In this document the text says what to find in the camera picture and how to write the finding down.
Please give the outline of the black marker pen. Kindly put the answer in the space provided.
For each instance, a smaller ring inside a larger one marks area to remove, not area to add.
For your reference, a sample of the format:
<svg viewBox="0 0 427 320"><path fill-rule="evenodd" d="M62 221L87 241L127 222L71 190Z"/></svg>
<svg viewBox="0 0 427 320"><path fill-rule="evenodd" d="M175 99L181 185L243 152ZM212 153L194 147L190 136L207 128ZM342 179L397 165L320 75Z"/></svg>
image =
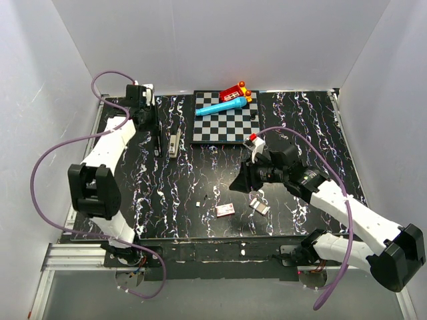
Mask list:
<svg viewBox="0 0 427 320"><path fill-rule="evenodd" d="M156 157L163 157L163 123L159 117L159 107L155 106L155 137L154 154Z"/></svg>

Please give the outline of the black silver stapler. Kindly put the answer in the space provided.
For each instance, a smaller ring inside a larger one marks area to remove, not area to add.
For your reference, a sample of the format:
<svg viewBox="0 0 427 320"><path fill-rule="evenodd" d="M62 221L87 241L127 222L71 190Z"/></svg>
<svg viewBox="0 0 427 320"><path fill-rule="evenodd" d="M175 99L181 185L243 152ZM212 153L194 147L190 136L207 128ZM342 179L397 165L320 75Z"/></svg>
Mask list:
<svg viewBox="0 0 427 320"><path fill-rule="evenodd" d="M168 145L168 155L170 158L175 159L179 151L179 142L181 138L181 129L178 128L171 133Z"/></svg>

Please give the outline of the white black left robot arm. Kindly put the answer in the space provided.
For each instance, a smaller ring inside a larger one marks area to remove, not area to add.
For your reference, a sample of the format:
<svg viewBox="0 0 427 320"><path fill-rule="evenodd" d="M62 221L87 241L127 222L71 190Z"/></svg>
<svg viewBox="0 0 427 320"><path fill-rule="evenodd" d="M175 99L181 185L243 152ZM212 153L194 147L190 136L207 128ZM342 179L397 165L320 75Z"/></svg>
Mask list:
<svg viewBox="0 0 427 320"><path fill-rule="evenodd" d="M133 267L141 261L142 251L132 244L135 231L120 212L121 193L114 173L119 158L138 131L158 133L153 85L128 85L125 98L118 104L129 111L129 119L123 111L110 115L104 135L80 164L69 167L67 175L74 210L96 224L109 237L109 245L120 249L120 260Z"/></svg>

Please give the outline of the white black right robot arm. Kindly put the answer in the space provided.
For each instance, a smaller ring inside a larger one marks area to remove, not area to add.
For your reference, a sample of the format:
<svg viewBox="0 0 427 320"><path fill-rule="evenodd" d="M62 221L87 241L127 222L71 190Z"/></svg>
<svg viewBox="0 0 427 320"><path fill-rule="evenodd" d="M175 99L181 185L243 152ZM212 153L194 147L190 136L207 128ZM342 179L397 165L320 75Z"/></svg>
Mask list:
<svg viewBox="0 0 427 320"><path fill-rule="evenodd" d="M301 256L310 264L335 261L362 269L381 286L400 292L426 262L424 235L410 223L401 226L369 209L319 169L306 166L294 145L285 151L263 154L264 140L247 140L251 155L241 163L240 172L230 190L250 193L264 184L282 184L288 193L324 211L348 228L343 238L316 229L300 244L292 258Z"/></svg>

